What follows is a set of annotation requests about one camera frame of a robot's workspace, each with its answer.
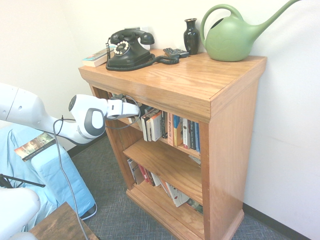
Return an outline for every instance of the wooden table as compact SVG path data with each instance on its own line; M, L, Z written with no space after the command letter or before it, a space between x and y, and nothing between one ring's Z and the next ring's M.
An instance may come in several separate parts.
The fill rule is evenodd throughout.
M87 237L98 240L96 235L81 220ZM38 240L85 240L75 211L68 203L62 204L30 231Z

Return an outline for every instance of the watering can spout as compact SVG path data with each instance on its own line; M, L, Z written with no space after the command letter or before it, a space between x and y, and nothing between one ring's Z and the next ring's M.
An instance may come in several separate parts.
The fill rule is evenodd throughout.
M252 38L257 39L285 10L287 10L292 4L301 0L290 0L283 7L281 7L272 17L262 24L255 25L255 31Z

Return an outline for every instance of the gray carpet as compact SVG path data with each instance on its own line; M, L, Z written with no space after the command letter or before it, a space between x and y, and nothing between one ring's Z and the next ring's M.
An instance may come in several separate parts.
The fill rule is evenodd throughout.
M95 216L85 220L102 240L175 240L126 195L126 184L107 137L72 158L91 191ZM288 240L245 215L232 240Z

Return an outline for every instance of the bookshelf top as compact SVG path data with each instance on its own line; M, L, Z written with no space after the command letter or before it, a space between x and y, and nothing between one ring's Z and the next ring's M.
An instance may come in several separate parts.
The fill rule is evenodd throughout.
M156 56L161 49L152 49ZM137 101L195 121L209 122L217 109L257 78L266 67L266 57L249 56L238 62L211 59L206 52L181 58L180 63L135 71L108 71L106 65L83 66L80 74L92 87L126 94Z

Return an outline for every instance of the green watering can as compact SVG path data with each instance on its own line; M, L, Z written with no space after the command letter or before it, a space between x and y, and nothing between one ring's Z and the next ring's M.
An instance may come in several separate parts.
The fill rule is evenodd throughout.
M288 7L300 0L290 0L266 22L250 25L244 21L240 12L233 6L219 4L204 15L200 37L209 56L218 61L236 62L245 59L255 40L267 29ZM205 23L208 16L217 9L227 9L231 15L218 20L209 30L205 39Z

